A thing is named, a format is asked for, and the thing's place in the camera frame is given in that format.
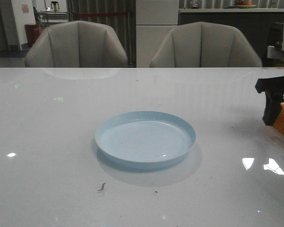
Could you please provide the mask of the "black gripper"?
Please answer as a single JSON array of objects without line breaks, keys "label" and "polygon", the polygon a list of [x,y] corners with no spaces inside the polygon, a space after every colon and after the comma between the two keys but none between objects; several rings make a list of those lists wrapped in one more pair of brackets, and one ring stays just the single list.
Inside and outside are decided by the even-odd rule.
[{"label": "black gripper", "polygon": [[273,126],[277,120],[284,103],[284,76],[258,79],[255,85],[258,93],[265,92],[266,106],[263,121],[267,126]]}]

